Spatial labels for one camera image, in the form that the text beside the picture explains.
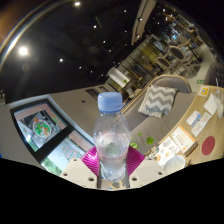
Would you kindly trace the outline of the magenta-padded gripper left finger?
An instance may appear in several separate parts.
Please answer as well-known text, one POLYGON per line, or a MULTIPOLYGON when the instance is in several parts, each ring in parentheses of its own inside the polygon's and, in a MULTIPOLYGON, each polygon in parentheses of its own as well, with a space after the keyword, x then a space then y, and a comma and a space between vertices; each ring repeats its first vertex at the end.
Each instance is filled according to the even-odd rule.
POLYGON ((81 158, 73 158, 60 177, 84 188, 97 189, 100 162, 95 147, 81 158))

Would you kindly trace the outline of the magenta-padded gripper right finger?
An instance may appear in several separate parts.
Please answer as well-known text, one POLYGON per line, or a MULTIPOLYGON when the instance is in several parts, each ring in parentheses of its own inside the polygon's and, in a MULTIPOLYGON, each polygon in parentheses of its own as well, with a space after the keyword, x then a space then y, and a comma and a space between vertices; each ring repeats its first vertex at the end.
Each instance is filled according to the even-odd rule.
POLYGON ((130 147, 126 157, 126 170, 130 188, 140 188, 165 176, 165 172, 151 157, 145 157, 130 147))

